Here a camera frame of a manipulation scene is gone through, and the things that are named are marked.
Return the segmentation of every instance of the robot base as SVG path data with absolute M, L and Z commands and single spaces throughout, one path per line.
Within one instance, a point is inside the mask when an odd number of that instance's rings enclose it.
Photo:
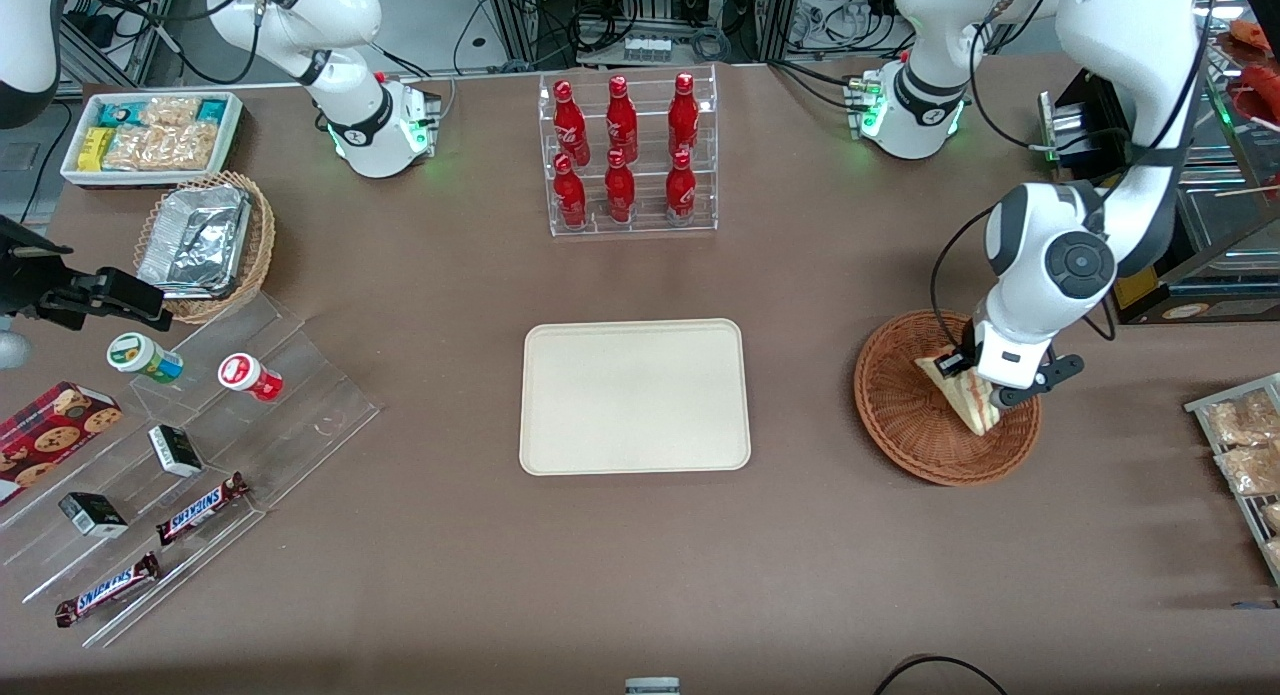
M 920 125 L 915 115 L 897 102 L 897 95 L 893 93 L 893 77 L 901 69 L 901 61 L 891 61 L 878 70 L 864 72 L 863 79 L 845 86 L 845 104 L 850 108 L 867 108 L 864 113 L 849 113 L 850 134 L 854 140 L 869 140 L 879 145 L 893 157 L 929 157 L 960 127 L 964 102 L 957 104 L 950 120 Z
M 329 129 L 339 156 L 365 177 L 392 177 L 420 157 L 434 156 L 439 136 L 439 99 L 428 101 L 421 90 L 407 84 L 384 83 L 383 88 L 392 95 L 394 115 L 374 134 L 372 142 L 353 147 Z

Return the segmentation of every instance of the snickers bar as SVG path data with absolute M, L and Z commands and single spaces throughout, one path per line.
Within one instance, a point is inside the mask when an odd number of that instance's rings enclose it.
M 214 513 L 244 493 L 248 493 L 248 485 L 244 485 L 244 479 L 239 472 L 236 472 L 215 486 L 207 495 L 188 504 L 180 513 L 169 518 L 169 522 L 157 525 L 156 531 L 160 532 L 160 547 L 163 548 L 191 532 L 200 523 L 205 522 L 206 518 L 214 517 Z
M 160 563 L 156 561 L 156 554 L 147 553 L 142 555 L 142 559 L 136 566 L 120 575 L 102 582 L 77 599 L 60 603 L 58 611 L 54 613 L 58 627 L 70 627 L 73 622 L 87 616 L 90 611 L 108 600 L 118 598 L 124 590 L 147 580 L 160 580 Z

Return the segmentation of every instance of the white container box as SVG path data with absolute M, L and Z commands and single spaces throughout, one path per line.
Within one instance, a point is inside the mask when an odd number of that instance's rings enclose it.
M 123 102 L 145 101 L 154 97 L 205 99 L 205 101 L 227 102 L 227 110 L 223 111 L 223 120 L 218 124 L 218 140 L 214 140 L 214 154 L 209 157 L 209 166 L 204 170 L 78 170 L 76 161 L 81 147 L 83 147 L 84 134 L 88 133 L 90 127 L 97 125 L 105 108 L 118 106 L 118 104 Z M 173 186 L 175 183 L 195 180 L 196 177 L 216 174 L 216 172 L 223 170 L 223 165 L 227 163 L 232 141 L 236 138 L 236 127 L 239 124 L 241 110 L 243 108 L 239 99 L 233 93 L 225 92 L 225 90 L 221 90 L 221 92 L 219 90 L 180 90 L 180 92 L 168 90 L 168 92 L 150 93 L 136 92 L 134 90 L 134 92 L 127 93 L 92 95 L 91 99 L 84 101 L 84 110 L 81 113 L 79 122 L 76 125 L 72 143 L 67 148 L 67 156 L 63 157 L 63 179 L 73 186 L 81 186 L 81 188 L 145 188 L 146 186 Z

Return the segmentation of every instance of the red cookie box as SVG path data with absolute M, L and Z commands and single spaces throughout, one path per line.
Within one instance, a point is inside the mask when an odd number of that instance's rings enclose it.
M 0 506 L 122 417 L 114 399 L 60 381 L 0 422 Z

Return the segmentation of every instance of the small black box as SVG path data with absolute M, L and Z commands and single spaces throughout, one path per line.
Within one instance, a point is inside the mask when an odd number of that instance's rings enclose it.
M 178 427 L 157 425 L 147 434 L 151 436 L 151 448 L 160 458 L 160 467 L 165 472 L 173 472 L 182 477 L 195 477 L 205 467 L 200 462 L 200 454 L 191 445 L 191 439 Z
M 72 525 L 81 535 L 118 538 L 128 529 L 128 523 L 115 512 L 109 499 L 96 493 L 68 493 L 58 502 L 63 513 L 72 518 Z

